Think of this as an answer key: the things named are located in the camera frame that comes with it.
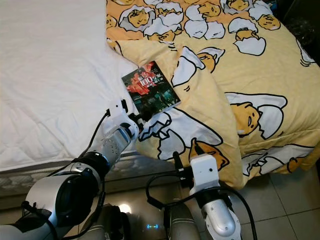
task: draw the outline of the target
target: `book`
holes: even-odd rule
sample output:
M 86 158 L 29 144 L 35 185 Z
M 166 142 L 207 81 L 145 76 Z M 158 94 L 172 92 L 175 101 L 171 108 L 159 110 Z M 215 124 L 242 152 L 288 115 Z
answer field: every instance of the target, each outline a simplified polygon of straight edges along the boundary
M 179 97 L 155 61 L 123 76 L 122 81 L 144 121 L 180 103 Z

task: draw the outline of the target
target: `white mattress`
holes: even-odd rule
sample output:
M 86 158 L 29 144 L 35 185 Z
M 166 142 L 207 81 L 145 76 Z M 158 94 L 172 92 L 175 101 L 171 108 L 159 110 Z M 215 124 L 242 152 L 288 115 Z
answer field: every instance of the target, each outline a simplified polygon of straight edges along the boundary
M 137 66 L 105 43 L 105 0 L 0 0 L 0 172 L 72 160 Z

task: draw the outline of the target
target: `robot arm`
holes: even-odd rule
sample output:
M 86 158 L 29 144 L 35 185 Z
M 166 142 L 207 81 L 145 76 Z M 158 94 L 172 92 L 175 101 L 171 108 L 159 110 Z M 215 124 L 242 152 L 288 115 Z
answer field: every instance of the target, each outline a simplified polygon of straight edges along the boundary
M 190 195 L 206 188 L 220 187 L 216 159 L 209 154 L 201 154 L 191 159 L 193 188 Z M 205 218 L 205 226 L 215 240 L 241 240 L 240 222 L 226 205 L 217 190 L 196 197 Z
M 27 214 L 14 224 L 0 225 L 1 240 L 59 240 L 86 219 L 106 174 L 139 134 L 121 102 L 106 116 L 106 124 L 78 158 L 32 186 L 22 204 Z

